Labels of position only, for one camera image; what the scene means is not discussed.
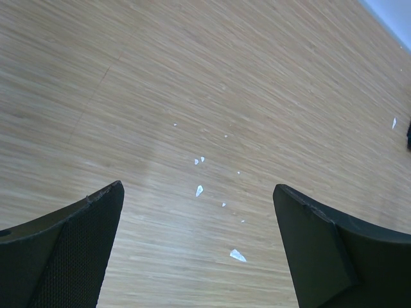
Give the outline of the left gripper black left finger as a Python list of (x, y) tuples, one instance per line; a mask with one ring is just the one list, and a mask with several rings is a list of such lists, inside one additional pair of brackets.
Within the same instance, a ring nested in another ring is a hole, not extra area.
[(1, 307), (96, 307), (123, 208), (115, 181), (1, 231)]

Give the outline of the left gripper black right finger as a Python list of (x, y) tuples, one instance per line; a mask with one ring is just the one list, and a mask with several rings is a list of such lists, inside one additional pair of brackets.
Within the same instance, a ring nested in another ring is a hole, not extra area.
[(410, 307), (410, 235), (285, 184), (273, 201), (299, 307)]

